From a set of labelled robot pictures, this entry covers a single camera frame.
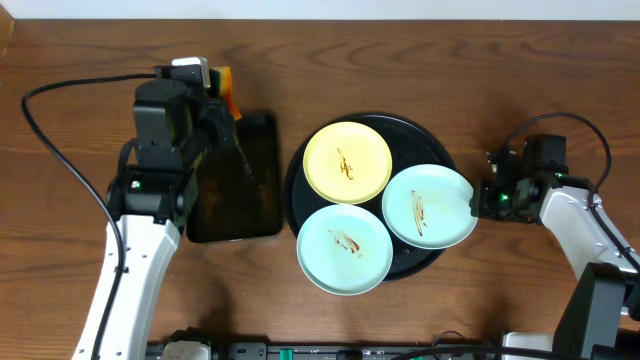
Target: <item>black round tray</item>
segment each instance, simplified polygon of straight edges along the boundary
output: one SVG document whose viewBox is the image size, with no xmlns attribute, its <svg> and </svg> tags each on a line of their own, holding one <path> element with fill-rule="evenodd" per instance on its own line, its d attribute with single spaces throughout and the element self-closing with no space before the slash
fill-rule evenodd
<svg viewBox="0 0 640 360">
<path fill-rule="evenodd" d="M 400 171 L 419 164 L 436 164 L 452 170 L 456 167 L 442 144 L 430 132 L 407 119 L 381 113 L 354 114 L 331 123 L 352 121 L 369 126 L 377 131 L 391 150 L 393 169 L 391 177 Z M 302 168 L 302 157 L 313 134 L 296 151 L 284 180 L 284 209 L 291 231 L 297 237 L 302 224 L 319 209 L 333 203 L 318 195 L 309 185 Z M 358 204 L 377 216 L 387 227 L 393 243 L 393 261 L 384 281 L 411 276 L 429 266 L 444 252 L 413 247 L 400 240 L 384 221 L 382 215 L 382 193 L 373 199 Z"/>
</svg>

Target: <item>yellow plate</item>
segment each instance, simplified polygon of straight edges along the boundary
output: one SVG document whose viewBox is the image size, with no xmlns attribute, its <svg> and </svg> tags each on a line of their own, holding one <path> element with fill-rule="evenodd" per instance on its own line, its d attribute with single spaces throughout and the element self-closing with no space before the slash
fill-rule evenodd
<svg viewBox="0 0 640 360">
<path fill-rule="evenodd" d="M 307 181 L 320 196 L 360 204 L 378 195 L 391 177 L 391 151 L 375 130 L 339 122 L 318 131 L 302 160 Z"/>
</svg>

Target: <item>white wall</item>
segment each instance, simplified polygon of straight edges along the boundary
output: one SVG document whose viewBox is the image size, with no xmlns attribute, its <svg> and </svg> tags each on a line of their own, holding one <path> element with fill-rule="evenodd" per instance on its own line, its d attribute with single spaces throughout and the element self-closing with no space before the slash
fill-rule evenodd
<svg viewBox="0 0 640 360">
<path fill-rule="evenodd" d="M 16 19 L 640 20 L 640 0 L 0 0 Z"/>
</svg>

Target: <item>wire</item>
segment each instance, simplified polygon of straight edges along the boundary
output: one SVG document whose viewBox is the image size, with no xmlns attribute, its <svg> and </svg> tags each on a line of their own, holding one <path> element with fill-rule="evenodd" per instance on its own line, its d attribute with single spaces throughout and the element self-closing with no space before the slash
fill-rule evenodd
<svg viewBox="0 0 640 360">
<path fill-rule="evenodd" d="M 444 335 L 447 335 L 447 334 L 458 335 L 458 336 L 460 336 L 460 338 L 463 341 L 467 341 L 467 338 L 464 337 L 464 335 L 460 334 L 459 332 L 457 332 L 455 330 L 446 330 L 446 331 L 441 332 L 438 336 L 436 336 L 435 340 L 433 340 L 433 343 L 431 343 L 431 348 L 435 348 L 436 345 L 438 345 L 438 341 L 440 341 L 440 338 L 442 338 Z M 440 360 L 440 356 L 438 356 L 438 355 L 434 354 L 433 357 L 436 358 L 436 360 Z"/>
<path fill-rule="evenodd" d="M 439 348 L 417 350 L 417 351 L 412 351 L 406 354 L 398 355 L 392 358 L 391 360 L 412 360 L 412 359 L 419 358 L 421 356 L 434 356 L 434 355 L 444 355 L 444 354 L 465 354 L 465 353 L 482 354 L 482 355 L 486 355 L 486 354 L 513 355 L 513 356 L 522 356 L 522 357 L 530 357 L 534 359 L 545 359 L 545 360 L 584 360 L 584 358 L 581 358 L 581 357 L 556 354 L 550 351 L 514 348 L 514 347 L 481 346 L 481 345 L 462 345 L 462 346 L 449 346 L 449 347 L 443 346 Z"/>
<path fill-rule="evenodd" d="M 589 207 L 589 210 L 591 211 L 591 214 L 593 214 L 593 218 L 596 220 L 598 225 L 600 225 L 600 228 L 602 228 L 602 231 L 604 231 L 604 233 L 609 237 L 611 242 L 615 245 L 615 247 L 620 252 L 620 256 L 624 256 L 624 258 L 629 262 L 629 264 L 631 264 L 631 266 L 633 266 L 633 268 L 636 270 L 636 272 L 638 274 L 640 274 L 640 264 L 638 264 L 638 261 L 636 261 L 636 259 L 631 254 L 633 249 L 631 247 L 625 247 L 624 245 L 622 245 L 620 240 L 618 240 L 618 238 L 611 231 L 611 229 L 609 229 L 607 224 L 604 222 L 604 220 L 602 219 L 602 217 L 598 213 L 598 205 L 596 203 L 594 203 L 594 201 L 593 201 L 594 195 L 598 192 L 598 189 L 600 188 L 600 185 L 602 185 L 602 183 L 604 183 L 604 181 L 607 179 L 607 176 L 609 175 L 609 171 L 611 170 L 611 149 L 609 148 L 609 143 L 607 142 L 607 139 L 604 137 L 604 135 L 602 134 L 600 129 L 598 129 L 587 118 L 582 117 L 582 116 L 577 115 L 577 114 L 573 114 L 573 113 L 555 112 L 555 113 L 538 115 L 536 117 L 533 117 L 533 118 L 525 121 L 520 126 L 518 126 L 518 128 L 516 128 L 505 139 L 504 143 L 502 144 L 502 149 L 503 150 L 507 149 L 508 145 L 509 145 L 509 141 L 511 141 L 513 138 L 515 138 L 522 130 L 528 128 L 529 126 L 535 124 L 536 122 L 538 122 L 538 121 L 540 121 L 542 119 L 548 119 L 548 118 L 553 118 L 553 117 L 567 117 L 567 118 L 571 118 L 571 119 L 578 120 L 578 121 L 582 122 L 583 124 L 585 124 L 589 128 L 591 128 L 591 130 L 593 130 L 593 132 L 598 136 L 598 138 L 602 142 L 602 146 L 604 147 L 604 154 L 605 154 L 606 163 L 605 163 L 604 171 L 602 172 L 602 175 L 600 175 L 600 179 L 598 179 L 598 182 L 596 182 L 594 187 L 589 190 L 589 195 L 588 195 L 588 199 L 587 199 L 588 207 Z"/>
<path fill-rule="evenodd" d="M 98 326 L 98 330 L 96 332 L 96 339 L 93 343 L 93 349 L 91 351 L 91 359 L 97 360 L 99 358 L 100 346 L 102 345 L 102 338 L 104 336 L 105 329 L 107 327 L 107 322 L 109 320 L 109 315 L 111 313 L 111 308 L 113 307 L 113 302 L 116 297 L 116 293 L 118 292 L 118 286 L 120 285 L 120 279 L 122 278 L 122 273 L 124 272 L 124 264 L 125 264 L 125 248 L 124 242 L 122 241 L 122 234 L 120 234 L 120 230 L 118 229 L 118 224 L 114 221 L 113 217 L 109 213 L 109 209 L 100 197 L 100 194 L 96 191 L 96 189 L 91 185 L 89 180 L 80 173 L 80 171 L 69 161 L 58 148 L 53 145 L 53 143 L 47 138 L 47 136 L 40 130 L 40 127 L 36 123 L 36 120 L 31 115 L 29 111 L 29 100 L 45 91 L 59 89 L 67 86 L 74 85 L 86 85 L 86 84 L 99 84 L 99 83 L 107 83 L 114 81 L 123 81 L 123 80 L 131 80 L 131 79 L 151 79 L 155 78 L 153 74 L 131 74 L 131 75 L 121 75 L 121 76 L 110 76 L 110 77 L 100 77 L 100 78 L 92 78 L 92 79 L 79 79 L 79 80 L 69 80 L 62 81 L 54 84 L 49 84 L 45 86 L 41 86 L 34 90 L 29 91 L 22 98 L 22 112 L 24 113 L 24 117 L 27 119 L 27 122 L 31 126 L 31 130 L 36 136 L 42 141 L 42 143 L 53 153 L 53 155 L 58 158 L 66 167 L 71 171 L 71 173 L 80 180 L 82 185 L 89 191 L 91 196 L 96 200 L 104 214 L 107 216 L 107 221 L 111 228 L 113 229 L 113 234 L 115 235 L 116 244 L 118 247 L 118 265 L 115 269 L 115 276 L 113 278 L 113 284 L 111 285 L 111 290 L 109 291 L 109 297 L 107 298 L 107 302 L 104 307 L 104 312 L 102 313 L 102 318 L 100 319 L 100 324 Z"/>
</svg>

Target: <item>food stain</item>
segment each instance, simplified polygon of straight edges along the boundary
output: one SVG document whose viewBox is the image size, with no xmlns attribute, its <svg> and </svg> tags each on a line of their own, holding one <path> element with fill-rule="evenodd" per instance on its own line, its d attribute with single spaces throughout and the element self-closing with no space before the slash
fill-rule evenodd
<svg viewBox="0 0 640 360">
<path fill-rule="evenodd" d="M 340 154 L 340 172 L 345 173 L 349 180 L 353 180 L 353 176 L 349 175 L 349 171 L 352 171 L 353 168 L 351 165 L 347 164 L 347 159 L 342 155 L 342 150 L 340 150 L 340 148 L 338 148 L 338 154 Z"/>
<path fill-rule="evenodd" d="M 418 233 L 422 236 L 422 226 L 427 227 L 427 224 L 424 222 L 424 205 L 422 204 L 422 198 L 417 192 L 411 190 L 411 196 L 413 197 L 413 218 L 416 221 Z"/>
<path fill-rule="evenodd" d="M 353 239 L 350 238 L 347 234 L 343 233 L 342 231 L 328 231 L 329 234 L 333 236 L 336 245 L 342 247 L 342 249 L 344 249 L 345 251 L 351 250 L 351 253 L 357 254 L 359 258 L 362 257 L 362 254 L 360 253 L 360 245 L 353 241 Z"/>
</svg>

